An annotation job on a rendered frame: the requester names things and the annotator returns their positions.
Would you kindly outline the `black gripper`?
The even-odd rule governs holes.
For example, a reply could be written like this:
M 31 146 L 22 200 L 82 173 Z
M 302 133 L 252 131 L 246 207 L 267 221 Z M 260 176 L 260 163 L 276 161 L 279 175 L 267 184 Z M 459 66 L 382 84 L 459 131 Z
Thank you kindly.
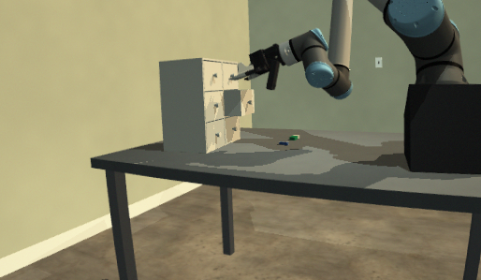
M 250 62 L 251 64 L 249 66 L 246 66 L 244 63 L 238 63 L 238 74 L 237 76 L 234 76 L 230 78 L 230 81 L 237 81 L 239 79 L 243 79 L 245 81 L 249 81 L 251 79 L 254 79 L 260 75 L 263 75 L 266 72 L 266 70 L 270 70 L 270 62 L 271 60 L 279 60 L 281 61 L 280 63 L 282 66 L 285 66 L 285 63 L 281 57 L 281 54 L 279 52 L 279 44 L 273 44 L 273 46 L 265 49 L 265 50 L 259 50 L 256 52 L 253 52 L 249 54 L 250 57 Z M 274 48 L 274 49 L 273 49 Z M 279 57 L 276 58 L 277 56 L 275 55 L 277 52 L 277 56 Z M 263 53 L 262 53 L 263 52 Z M 251 70 L 252 69 L 252 70 Z M 249 71 L 248 71 L 249 70 Z M 246 71 L 246 72 L 245 72 Z M 244 73 L 243 73 L 244 72 Z M 249 76 L 249 77 L 248 77 Z

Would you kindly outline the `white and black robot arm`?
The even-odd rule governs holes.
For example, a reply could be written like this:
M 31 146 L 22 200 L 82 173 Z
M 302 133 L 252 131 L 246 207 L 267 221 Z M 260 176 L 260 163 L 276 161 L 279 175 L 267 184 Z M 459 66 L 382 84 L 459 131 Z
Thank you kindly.
M 459 30 L 449 20 L 442 0 L 368 1 L 383 13 L 385 24 L 414 56 L 415 84 L 468 83 Z M 287 66 L 302 61 L 308 83 L 336 99 L 348 97 L 353 90 L 349 80 L 352 11 L 353 0 L 332 0 L 329 44 L 318 28 L 279 44 Z

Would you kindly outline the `grey chest of drawers with tan drawers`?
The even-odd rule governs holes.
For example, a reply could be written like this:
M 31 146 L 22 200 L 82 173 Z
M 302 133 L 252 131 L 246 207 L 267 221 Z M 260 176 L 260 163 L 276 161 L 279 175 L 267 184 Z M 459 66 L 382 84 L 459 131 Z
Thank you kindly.
M 238 88 L 224 88 L 223 84 L 221 89 L 204 89 L 203 61 L 221 63 L 223 81 L 223 62 L 231 61 L 193 58 L 159 62 L 164 151 L 206 154 L 241 138 L 240 128 L 240 137 L 226 143 L 225 132 L 225 144 L 207 152 L 206 123 L 223 119 L 225 129 L 229 116 L 224 108 L 223 117 L 206 121 L 204 92 L 222 91 L 224 106 L 224 90 L 239 90 L 239 80 Z

